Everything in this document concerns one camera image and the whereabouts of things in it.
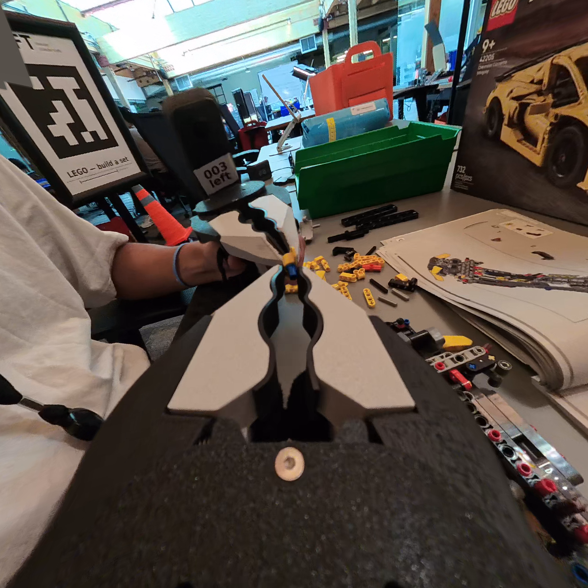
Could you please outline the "black office chair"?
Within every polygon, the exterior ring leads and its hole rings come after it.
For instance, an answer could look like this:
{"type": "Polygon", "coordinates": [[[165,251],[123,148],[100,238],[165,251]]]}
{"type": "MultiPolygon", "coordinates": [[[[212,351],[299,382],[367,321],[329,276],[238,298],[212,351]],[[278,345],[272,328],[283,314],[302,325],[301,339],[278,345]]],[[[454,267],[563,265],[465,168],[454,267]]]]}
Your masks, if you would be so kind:
{"type": "Polygon", "coordinates": [[[141,138],[165,167],[164,171],[151,171],[157,194],[176,196],[193,210],[201,199],[202,189],[170,121],[161,111],[131,113],[130,118],[141,138]]]}

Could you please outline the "red chair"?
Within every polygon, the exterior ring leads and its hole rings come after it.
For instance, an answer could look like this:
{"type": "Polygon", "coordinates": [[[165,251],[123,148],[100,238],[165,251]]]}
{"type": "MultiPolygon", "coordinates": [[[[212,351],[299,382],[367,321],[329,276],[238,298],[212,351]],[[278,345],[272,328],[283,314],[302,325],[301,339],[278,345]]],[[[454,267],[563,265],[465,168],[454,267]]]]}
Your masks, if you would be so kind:
{"type": "Polygon", "coordinates": [[[240,151],[260,151],[269,144],[265,121],[248,121],[238,130],[240,151]]]}

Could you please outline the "pile of yellow lego pieces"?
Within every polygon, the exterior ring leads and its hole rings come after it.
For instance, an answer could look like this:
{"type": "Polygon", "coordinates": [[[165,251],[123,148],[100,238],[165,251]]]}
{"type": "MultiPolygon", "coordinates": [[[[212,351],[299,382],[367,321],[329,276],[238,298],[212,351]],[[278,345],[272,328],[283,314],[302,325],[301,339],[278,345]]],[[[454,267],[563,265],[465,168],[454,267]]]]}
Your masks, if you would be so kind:
{"type": "MultiPolygon", "coordinates": [[[[336,267],[335,281],[330,284],[330,287],[337,290],[348,300],[352,300],[349,291],[350,284],[362,282],[366,280],[368,273],[380,273],[386,261],[381,257],[372,254],[358,254],[353,259],[347,260],[344,258],[343,263],[336,267]]],[[[310,261],[304,261],[303,267],[309,269],[322,281],[327,281],[327,274],[331,271],[331,267],[326,258],[322,255],[313,258],[310,261]]]]}

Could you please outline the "green plastic bin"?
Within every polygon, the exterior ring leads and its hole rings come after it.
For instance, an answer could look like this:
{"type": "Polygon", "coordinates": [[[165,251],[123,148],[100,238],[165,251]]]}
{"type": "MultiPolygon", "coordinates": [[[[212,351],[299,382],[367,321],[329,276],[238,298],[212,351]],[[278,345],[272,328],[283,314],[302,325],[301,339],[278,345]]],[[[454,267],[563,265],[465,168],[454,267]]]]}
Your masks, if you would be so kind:
{"type": "Polygon", "coordinates": [[[442,190],[461,128],[409,122],[295,155],[300,210],[318,219],[442,190]]]}

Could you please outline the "blue fabric roll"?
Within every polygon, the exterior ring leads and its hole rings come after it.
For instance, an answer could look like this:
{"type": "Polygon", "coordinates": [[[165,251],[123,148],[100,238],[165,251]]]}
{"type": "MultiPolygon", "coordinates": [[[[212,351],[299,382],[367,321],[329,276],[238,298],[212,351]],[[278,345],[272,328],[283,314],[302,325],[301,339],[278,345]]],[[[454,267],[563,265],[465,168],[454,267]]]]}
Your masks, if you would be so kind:
{"type": "Polygon", "coordinates": [[[311,148],[386,127],[390,121],[386,98],[316,115],[301,123],[302,147],[311,148]]]}

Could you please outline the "person's left forearm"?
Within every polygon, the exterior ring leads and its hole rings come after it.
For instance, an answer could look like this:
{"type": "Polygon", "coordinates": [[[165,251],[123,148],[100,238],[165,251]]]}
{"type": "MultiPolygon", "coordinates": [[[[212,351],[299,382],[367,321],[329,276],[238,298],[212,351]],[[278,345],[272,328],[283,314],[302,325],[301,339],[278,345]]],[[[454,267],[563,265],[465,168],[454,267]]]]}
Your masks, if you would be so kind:
{"type": "Polygon", "coordinates": [[[128,243],[116,250],[111,278],[116,297],[123,300],[158,298],[183,289],[175,280],[175,247],[128,243]]]}

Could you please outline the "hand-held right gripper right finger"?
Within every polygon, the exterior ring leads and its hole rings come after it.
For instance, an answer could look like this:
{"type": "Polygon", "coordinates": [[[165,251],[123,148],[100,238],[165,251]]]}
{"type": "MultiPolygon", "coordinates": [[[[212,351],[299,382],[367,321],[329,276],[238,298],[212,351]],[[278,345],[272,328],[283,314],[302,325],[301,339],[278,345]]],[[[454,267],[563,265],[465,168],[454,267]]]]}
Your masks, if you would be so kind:
{"type": "Polygon", "coordinates": [[[415,401],[371,316],[308,269],[300,269],[307,369],[327,420],[412,412],[415,401]]]}

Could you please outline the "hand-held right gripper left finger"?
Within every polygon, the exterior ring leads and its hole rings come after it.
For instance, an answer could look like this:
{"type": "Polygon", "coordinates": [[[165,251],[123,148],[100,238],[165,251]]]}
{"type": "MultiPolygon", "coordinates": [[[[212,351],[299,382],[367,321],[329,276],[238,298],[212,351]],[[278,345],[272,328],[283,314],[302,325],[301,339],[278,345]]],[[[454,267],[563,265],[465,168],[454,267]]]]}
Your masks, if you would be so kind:
{"type": "Polygon", "coordinates": [[[168,412],[232,420],[255,442],[282,440],[282,388],[271,337],[282,267],[274,266],[211,317],[168,412]]]}

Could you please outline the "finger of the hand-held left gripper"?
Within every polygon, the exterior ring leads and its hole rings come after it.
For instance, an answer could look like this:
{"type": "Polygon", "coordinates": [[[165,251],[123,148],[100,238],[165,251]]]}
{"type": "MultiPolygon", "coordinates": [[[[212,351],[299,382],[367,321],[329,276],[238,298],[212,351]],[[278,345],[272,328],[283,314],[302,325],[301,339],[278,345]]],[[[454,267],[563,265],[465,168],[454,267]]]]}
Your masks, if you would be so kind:
{"type": "Polygon", "coordinates": [[[241,210],[230,210],[209,220],[224,250],[233,256],[260,265],[282,265],[283,255],[278,254],[264,233],[252,227],[251,205],[241,210]]]}
{"type": "Polygon", "coordinates": [[[251,202],[251,210],[252,227],[265,234],[278,254],[294,248],[296,257],[300,258],[301,233],[289,204],[275,195],[264,195],[251,202]]]}

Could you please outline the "lego instruction booklet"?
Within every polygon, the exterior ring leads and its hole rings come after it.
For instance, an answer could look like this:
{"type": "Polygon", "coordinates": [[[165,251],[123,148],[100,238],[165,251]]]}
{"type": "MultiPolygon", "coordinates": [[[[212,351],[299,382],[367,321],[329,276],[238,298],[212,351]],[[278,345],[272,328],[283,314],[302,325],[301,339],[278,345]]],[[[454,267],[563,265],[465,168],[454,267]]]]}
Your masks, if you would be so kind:
{"type": "Polygon", "coordinates": [[[587,238],[492,209],[384,240],[379,254],[533,372],[587,433],[587,238]]]}

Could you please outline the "orange traffic cone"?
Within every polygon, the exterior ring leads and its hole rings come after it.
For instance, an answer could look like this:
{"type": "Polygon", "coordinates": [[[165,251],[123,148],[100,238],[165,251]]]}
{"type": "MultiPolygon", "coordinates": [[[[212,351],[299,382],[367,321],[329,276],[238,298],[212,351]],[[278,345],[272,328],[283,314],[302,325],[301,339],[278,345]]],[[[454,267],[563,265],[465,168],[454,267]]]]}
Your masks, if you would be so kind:
{"type": "Polygon", "coordinates": [[[133,193],[153,220],[154,225],[165,240],[167,246],[178,246],[190,241],[192,229],[184,227],[177,221],[151,193],[140,185],[133,186],[133,193]]]}

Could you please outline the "orange plastic case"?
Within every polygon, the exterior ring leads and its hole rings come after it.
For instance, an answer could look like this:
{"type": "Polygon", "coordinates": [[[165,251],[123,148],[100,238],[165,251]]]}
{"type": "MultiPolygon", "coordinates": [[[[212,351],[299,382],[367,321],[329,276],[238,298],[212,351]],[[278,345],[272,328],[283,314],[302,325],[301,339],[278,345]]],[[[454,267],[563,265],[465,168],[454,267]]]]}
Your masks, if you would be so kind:
{"type": "Polygon", "coordinates": [[[315,116],[385,99],[393,118],[393,53],[367,41],[350,48],[344,61],[309,78],[315,116]]]}

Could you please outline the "blue wristband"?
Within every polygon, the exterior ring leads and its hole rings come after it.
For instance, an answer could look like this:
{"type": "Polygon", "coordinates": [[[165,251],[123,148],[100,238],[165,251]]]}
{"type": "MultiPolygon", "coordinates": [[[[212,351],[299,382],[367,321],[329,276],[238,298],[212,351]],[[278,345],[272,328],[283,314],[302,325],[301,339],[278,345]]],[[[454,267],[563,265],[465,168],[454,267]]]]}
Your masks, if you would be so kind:
{"type": "Polygon", "coordinates": [[[172,258],[172,270],[176,282],[183,288],[192,287],[189,282],[190,270],[192,268],[190,253],[192,244],[190,242],[181,243],[175,248],[172,258]]]}

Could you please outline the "framed marker sign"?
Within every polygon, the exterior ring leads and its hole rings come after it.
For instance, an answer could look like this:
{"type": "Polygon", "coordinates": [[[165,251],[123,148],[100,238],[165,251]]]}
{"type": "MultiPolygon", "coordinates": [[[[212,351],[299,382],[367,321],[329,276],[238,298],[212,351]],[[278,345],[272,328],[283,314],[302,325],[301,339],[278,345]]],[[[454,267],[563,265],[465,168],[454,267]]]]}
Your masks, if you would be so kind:
{"type": "Polygon", "coordinates": [[[76,25],[4,11],[29,76],[1,84],[1,119],[67,205],[122,194],[149,176],[76,25]]]}

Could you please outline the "person's left hand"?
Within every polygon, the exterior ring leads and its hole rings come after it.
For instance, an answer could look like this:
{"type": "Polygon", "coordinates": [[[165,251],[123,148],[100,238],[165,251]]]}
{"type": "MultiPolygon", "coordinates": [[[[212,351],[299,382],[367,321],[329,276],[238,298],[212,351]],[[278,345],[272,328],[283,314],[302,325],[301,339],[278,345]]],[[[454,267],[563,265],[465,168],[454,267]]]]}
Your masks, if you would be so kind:
{"type": "Polygon", "coordinates": [[[190,287],[239,276],[250,265],[243,259],[227,254],[216,241],[185,244],[175,262],[178,276],[190,287]]]}

